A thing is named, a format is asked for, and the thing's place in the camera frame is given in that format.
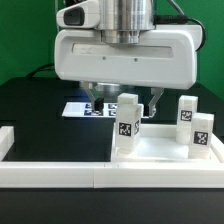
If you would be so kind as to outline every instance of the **white tray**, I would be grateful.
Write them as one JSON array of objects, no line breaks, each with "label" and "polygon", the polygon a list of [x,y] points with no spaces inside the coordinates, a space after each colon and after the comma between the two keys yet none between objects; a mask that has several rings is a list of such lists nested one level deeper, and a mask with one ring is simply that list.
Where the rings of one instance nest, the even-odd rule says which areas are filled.
[{"label": "white tray", "polygon": [[217,154],[219,147],[216,147],[214,135],[210,159],[188,159],[189,146],[176,142],[176,125],[142,124],[140,130],[140,144],[135,152],[129,155],[118,153],[113,133],[112,162],[220,163],[221,161],[220,154]]},{"label": "white tray", "polygon": [[[166,147],[156,140],[156,130],[164,138]],[[129,162],[108,163],[0,162],[0,188],[224,188],[222,142],[212,136],[211,160],[188,160],[186,149],[179,154],[180,148],[174,145],[174,130],[175,126],[145,125],[142,135],[146,137],[146,142],[155,138],[151,146],[163,145],[167,151],[159,149],[157,153],[155,148],[140,156],[140,162],[133,158],[128,158]],[[13,142],[13,128],[1,128],[2,156]]]}]

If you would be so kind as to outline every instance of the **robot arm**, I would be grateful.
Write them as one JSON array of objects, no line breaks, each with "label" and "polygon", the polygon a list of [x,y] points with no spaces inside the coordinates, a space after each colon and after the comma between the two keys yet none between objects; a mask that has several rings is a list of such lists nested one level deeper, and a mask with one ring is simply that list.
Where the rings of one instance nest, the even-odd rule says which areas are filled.
[{"label": "robot arm", "polygon": [[59,11],[57,22],[65,29],[55,42],[58,76],[153,87],[153,116],[161,89],[196,82],[202,28],[154,25],[152,11],[150,0],[87,0]]}]

